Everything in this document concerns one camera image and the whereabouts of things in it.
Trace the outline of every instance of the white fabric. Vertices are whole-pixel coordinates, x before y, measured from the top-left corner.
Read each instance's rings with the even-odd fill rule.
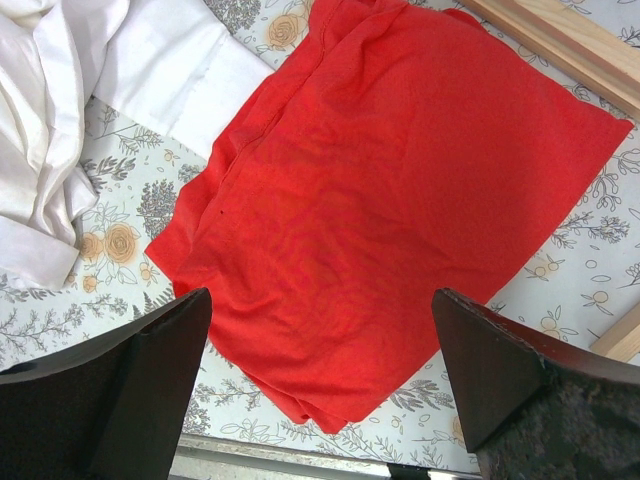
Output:
[[[271,72],[202,0],[131,0],[94,95],[208,158]]]
[[[71,221],[96,201],[77,167],[84,105],[128,0],[0,0],[0,271],[59,289]]]

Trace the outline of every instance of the floral pattern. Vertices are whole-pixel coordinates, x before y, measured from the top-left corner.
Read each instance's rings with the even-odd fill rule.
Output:
[[[274,68],[308,31],[311,0],[204,1],[239,41]],[[452,0],[410,1],[425,8],[464,9]],[[563,2],[640,48],[640,22],[633,23],[640,18],[640,1]],[[483,26],[580,100],[624,116],[546,59],[488,22]],[[180,188],[202,172],[206,160],[98,100],[89,102],[85,118],[81,164],[100,201],[77,222],[81,255],[62,291],[17,290],[0,275],[0,369],[100,335],[173,299],[169,281],[144,249],[171,219]],[[588,348],[640,300],[639,179],[636,126],[579,205],[489,306]],[[640,358],[632,362],[640,365]],[[478,468],[464,449],[439,353],[363,422],[327,435],[313,423],[292,424],[208,345],[183,430],[344,457],[469,472]]]

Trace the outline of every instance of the red cloth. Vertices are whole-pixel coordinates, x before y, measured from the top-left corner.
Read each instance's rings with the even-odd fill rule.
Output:
[[[292,420],[360,421],[438,350],[430,302],[486,302],[631,124],[458,11],[316,0],[147,253],[206,286],[210,338]]]

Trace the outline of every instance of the floral print surface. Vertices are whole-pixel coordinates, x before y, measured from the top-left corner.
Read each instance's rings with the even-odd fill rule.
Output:
[[[204,1],[240,42],[274,68],[308,32],[312,0]],[[640,22],[634,23],[640,19],[640,0],[563,2],[640,48]],[[451,0],[411,3],[463,8]],[[489,23],[483,25],[580,100],[624,116],[546,59]],[[629,134],[571,214],[489,302],[493,310],[588,348],[640,301],[638,132],[636,127]],[[0,275],[0,369],[100,335],[173,298],[170,283],[144,249],[171,219],[180,188],[203,170],[206,160],[91,100],[81,164],[100,200],[77,222],[80,257],[64,289],[16,290]],[[640,365],[640,356],[633,363]],[[475,457],[464,448],[439,353],[365,421],[327,435],[313,423],[292,424],[209,345],[183,429],[343,457],[477,471]]]

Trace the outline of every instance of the wooden plank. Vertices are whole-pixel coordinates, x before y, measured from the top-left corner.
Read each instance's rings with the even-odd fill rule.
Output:
[[[460,0],[640,121],[640,50],[558,0]]]
[[[591,350],[607,358],[628,362],[640,352],[640,304],[633,307],[600,337]]]

